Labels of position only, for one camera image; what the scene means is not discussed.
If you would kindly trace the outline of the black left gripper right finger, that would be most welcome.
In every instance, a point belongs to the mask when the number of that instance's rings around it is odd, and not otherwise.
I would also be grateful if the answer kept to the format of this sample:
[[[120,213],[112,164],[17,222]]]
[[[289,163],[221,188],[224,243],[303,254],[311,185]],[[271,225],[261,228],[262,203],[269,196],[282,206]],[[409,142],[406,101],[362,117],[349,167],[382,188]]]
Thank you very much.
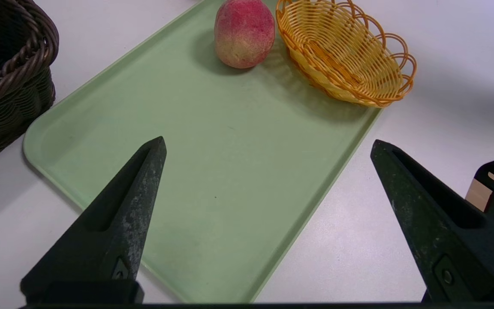
[[[397,146],[370,157],[430,299],[494,302],[494,221]]]

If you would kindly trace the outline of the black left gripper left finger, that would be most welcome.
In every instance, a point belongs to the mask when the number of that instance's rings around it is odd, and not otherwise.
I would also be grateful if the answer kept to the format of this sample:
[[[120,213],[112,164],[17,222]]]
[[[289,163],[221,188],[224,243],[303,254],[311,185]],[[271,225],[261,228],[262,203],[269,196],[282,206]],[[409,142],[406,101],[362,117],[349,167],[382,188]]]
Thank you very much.
[[[144,143],[22,278],[28,305],[133,305],[167,149]]]

